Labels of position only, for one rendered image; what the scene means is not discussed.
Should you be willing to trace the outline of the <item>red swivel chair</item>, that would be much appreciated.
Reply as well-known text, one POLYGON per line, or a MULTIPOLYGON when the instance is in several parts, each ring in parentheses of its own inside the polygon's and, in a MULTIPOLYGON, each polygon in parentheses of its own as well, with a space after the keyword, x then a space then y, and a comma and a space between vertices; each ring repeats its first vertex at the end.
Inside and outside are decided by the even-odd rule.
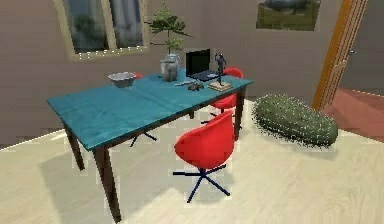
POLYGON ((230 193, 209 177, 209 174, 226 167, 225 162, 234 151, 235 134, 232 122, 233 111, 228 110, 211 119, 204 126, 183 134, 176 142, 176 155, 198 169, 195 173, 174 171, 174 175, 198 176, 187 202, 190 203, 203 179, 223 192, 230 193))
MULTIPOLYGON (((244 77, 243 72, 236 67, 227 67, 223 70, 223 73, 237 78, 244 77)), ((226 98, 214 102, 212 107, 219 109, 221 112, 224 112, 225 110, 234 108, 236 106, 236 99, 237 95, 232 94, 226 98)))

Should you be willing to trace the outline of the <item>dark figurine on tan base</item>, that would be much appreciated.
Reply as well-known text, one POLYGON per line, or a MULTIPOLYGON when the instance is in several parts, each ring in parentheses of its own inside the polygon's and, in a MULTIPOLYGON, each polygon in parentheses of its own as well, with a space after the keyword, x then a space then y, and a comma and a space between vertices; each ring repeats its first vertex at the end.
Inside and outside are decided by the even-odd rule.
POLYGON ((226 60, 222 53, 215 54, 215 61, 218 65, 218 77, 217 80, 210 83, 209 87, 215 89, 217 91, 225 91, 231 88, 229 83, 225 83, 222 81, 222 76, 224 75, 224 67, 226 65, 226 60))

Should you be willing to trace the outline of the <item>black laptop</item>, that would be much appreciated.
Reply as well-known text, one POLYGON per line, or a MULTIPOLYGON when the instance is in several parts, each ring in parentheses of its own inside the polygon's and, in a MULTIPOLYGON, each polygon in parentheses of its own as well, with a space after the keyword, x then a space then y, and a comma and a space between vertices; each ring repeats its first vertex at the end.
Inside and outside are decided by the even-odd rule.
POLYGON ((209 49, 188 52, 186 54, 186 76, 206 82, 218 77, 218 72, 210 69, 211 52, 209 49))

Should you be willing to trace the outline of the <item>green plant in grey pot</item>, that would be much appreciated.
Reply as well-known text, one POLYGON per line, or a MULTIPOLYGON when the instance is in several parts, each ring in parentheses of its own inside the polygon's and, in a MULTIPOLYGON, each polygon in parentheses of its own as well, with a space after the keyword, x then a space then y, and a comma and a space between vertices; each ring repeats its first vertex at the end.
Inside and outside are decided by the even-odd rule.
POLYGON ((162 79, 165 82, 176 81, 181 65, 178 52, 183 49, 183 37, 189 37, 185 32, 185 22, 173 15, 166 0, 163 0, 161 8, 147 24, 152 34, 166 33, 166 39, 162 43, 152 45, 165 47, 166 56, 160 60, 162 79))

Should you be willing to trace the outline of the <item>grey bowl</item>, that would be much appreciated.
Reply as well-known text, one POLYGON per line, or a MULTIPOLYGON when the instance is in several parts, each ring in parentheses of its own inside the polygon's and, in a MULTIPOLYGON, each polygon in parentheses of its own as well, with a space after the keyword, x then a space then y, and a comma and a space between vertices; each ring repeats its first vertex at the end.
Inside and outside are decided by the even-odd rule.
POLYGON ((118 88, 129 87, 133 84, 136 76, 134 73, 121 72, 114 73, 108 76, 108 79, 118 88))

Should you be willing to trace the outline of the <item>teal top wooden table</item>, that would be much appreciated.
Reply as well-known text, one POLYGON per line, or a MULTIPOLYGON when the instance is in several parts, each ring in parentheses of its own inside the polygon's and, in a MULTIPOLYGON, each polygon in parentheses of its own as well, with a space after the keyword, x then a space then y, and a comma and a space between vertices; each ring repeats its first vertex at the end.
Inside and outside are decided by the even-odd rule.
POLYGON ((113 84, 53 97, 47 103, 60 118, 79 169, 85 168, 81 148, 94 156, 113 220, 122 220, 109 149, 229 95, 237 96, 234 131, 240 130, 245 92, 252 81, 226 75, 232 87, 189 91, 178 82, 164 82, 157 74, 129 87, 113 84))

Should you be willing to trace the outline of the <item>green spiny cactus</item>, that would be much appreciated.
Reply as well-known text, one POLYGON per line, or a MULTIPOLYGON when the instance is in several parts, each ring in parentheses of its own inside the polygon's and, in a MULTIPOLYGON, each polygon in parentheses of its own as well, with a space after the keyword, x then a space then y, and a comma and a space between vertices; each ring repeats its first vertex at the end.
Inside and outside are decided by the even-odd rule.
POLYGON ((338 125, 332 117, 286 94, 258 98, 251 114, 262 131, 304 146, 329 148, 338 137, 338 125))

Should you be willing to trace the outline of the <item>beige framed window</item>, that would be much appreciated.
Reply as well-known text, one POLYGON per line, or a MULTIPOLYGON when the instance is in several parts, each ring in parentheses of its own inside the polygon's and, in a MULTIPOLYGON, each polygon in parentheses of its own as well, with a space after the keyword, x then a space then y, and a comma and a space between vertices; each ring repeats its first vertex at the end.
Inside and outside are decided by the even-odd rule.
POLYGON ((71 61, 149 50, 146 0, 52 0, 71 61))

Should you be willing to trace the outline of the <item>framed landscape picture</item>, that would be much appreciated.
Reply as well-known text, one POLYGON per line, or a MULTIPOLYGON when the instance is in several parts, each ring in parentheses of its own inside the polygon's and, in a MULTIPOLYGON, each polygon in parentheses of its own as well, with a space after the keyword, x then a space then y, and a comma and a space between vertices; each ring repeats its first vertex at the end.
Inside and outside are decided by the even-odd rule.
POLYGON ((321 0, 260 0, 257 29, 314 31, 321 0))

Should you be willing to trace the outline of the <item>orange wooden room door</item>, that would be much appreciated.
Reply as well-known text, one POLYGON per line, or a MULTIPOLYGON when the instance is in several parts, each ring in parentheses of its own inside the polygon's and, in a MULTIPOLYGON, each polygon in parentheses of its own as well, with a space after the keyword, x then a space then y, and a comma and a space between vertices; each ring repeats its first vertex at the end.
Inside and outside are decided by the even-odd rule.
POLYGON ((312 107, 318 111, 333 102, 367 4, 368 0, 342 0, 312 102, 312 107))

